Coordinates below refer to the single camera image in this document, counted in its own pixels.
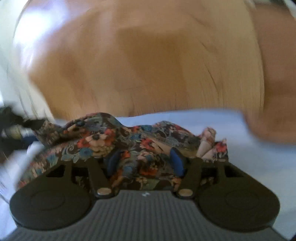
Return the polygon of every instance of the white fabric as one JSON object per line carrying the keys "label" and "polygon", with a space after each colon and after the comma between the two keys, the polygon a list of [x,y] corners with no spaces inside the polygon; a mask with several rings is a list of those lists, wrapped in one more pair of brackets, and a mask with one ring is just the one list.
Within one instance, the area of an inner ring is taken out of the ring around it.
{"label": "white fabric", "polygon": [[[296,147],[261,142],[252,137],[241,114],[231,111],[179,111],[143,115],[130,118],[118,118],[126,126],[154,124],[159,121],[174,122],[194,134],[200,134],[207,127],[217,131],[216,139],[227,138],[229,161],[245,171],[259,182],[270,188],[279,198],[281,209],[274,228],[285,238],[291,239],[296,232]],[[15,156],[8,162],[6,170],[11,183],[17,183],[22,170],[29,164],[42,145],[34,144],[27,155]],[[0,205],[0,227],[11,223],[9,208],[2,210]],[[4,233],[0,228],[0,239]]]}

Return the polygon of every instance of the floral print cloth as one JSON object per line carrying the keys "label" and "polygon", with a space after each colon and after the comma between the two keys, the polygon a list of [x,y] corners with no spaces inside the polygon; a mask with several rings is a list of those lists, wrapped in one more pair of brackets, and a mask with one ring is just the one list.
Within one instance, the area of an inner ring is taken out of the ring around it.
{"label": "floral print cloth", "polygon": [[[98,160],[115,147],[121,150],[117,171],[108,177],[114,188],[132,190],[174,190],[182,179],[175,175],[169,159],[176,147],[184,156],[201,157],[204,162],[228,161],[226,140],[215,142],[215,130],[206,128],[199,136],[162,121],[155,125],[126,127],[106,113],[93,113],[61,127],[45,120],[34,130],[45,145],[23,174],[24,186],[59,161]],[[100,162],[102,169],[106,163]],[[89,188],[87,177],[76,177],[77,184]],[[211,181],[202,180],[202,184]]]}

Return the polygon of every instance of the black bead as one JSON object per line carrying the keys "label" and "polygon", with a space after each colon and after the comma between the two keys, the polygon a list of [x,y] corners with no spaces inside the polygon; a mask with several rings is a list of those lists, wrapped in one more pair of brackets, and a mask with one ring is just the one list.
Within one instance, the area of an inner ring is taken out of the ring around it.
{"label": "black bead", "polygon": [[80,121],[76,122],[76,126],[81,127],[81,126],[84,126],[84,125],[85,125],[85,122],[83,120],[80,120]]}
{"label": "black bead", "polygon": [[100,139],[100,135],[95,134],[95,135],[92,136],[92,139],[95,140],[95,141],[97,141],[97,140]]}

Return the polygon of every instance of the gray ribbed plate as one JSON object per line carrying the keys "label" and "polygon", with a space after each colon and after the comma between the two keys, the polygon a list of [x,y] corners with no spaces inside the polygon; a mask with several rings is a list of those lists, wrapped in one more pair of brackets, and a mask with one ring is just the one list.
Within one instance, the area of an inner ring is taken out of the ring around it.
{"label": "gray ribbed plate", "polygon": [[7,241],[284,241],[272,228],[237,233],[206,220],[192,201],[170,191],[120,191],[99,200],[79,222],[54,231],[17,228]]}

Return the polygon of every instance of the silver screw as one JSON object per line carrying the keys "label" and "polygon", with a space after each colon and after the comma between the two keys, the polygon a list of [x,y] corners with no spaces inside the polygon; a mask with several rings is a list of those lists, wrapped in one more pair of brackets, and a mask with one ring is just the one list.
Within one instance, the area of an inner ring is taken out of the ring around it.
{"label": "silver screw", "polygon": [[178,193],[182,197],[190,197],[193,195],[193,191],[191,189],[181,189]]}
{"label": "silver screw", "polygon": [[112,190],[110,188],[99,188],[96,192],[99,195],[105,196],[105,195],[109,195],[112,192]]}

